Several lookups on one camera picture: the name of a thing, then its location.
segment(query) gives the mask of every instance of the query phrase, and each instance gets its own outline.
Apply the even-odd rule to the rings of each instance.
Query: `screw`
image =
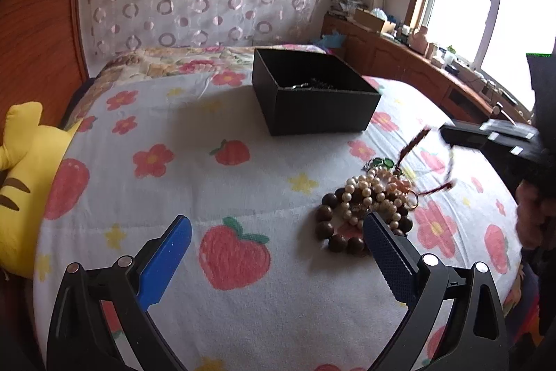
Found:
[[[133,258],[131,256],[122,256],[119,260],[118,260],[118,266],[119,267],[129,267],[131,266],[131,263],[133,263]]]
[[[477,271],[482,272],[483,274],[486,274],[488,272],[488,266],[482,261],[475,264],[475,267],[477,268]]]
[[[68,265],[68,267],[66,267],[66,271],[68,271],[70,274],[75,274],[77,271],[79,271],[79,263],[71,263],[70,265]]]
[[[436,266],[438,264],[438,258],[431,253],[423,256],[423,262],[429,266]]]

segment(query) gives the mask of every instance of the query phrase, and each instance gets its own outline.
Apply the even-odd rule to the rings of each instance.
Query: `window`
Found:
[[[549,54],[556,37],[556,0],[428,0],[429,41],[454,47],[512,98],[535,103],[526,53]]]

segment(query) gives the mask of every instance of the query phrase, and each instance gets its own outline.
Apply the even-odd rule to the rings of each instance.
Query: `yellow plush toy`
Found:
[[[33,277],[35,248],[52,181],[79,127],[63,131],[39,126],[42,105],[13,105],[6,115],[0,171],[0,266]]]

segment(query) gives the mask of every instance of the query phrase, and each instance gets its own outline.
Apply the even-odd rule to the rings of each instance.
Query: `wooden dresser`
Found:
[[[473,89],[407,46],[326,15],[322,33],[331,34],[334,30],[347,36],[344,60],[360,74],[405,82],[452,119],[482,123],[492,114],[492,107]]]

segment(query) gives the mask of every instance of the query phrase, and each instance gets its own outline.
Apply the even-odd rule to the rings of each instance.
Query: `black box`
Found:
[[[336,89],[296,88],[316,78]],[[336,56],[255,49],[252,84],[272,136],[367,129],[380,94]]]

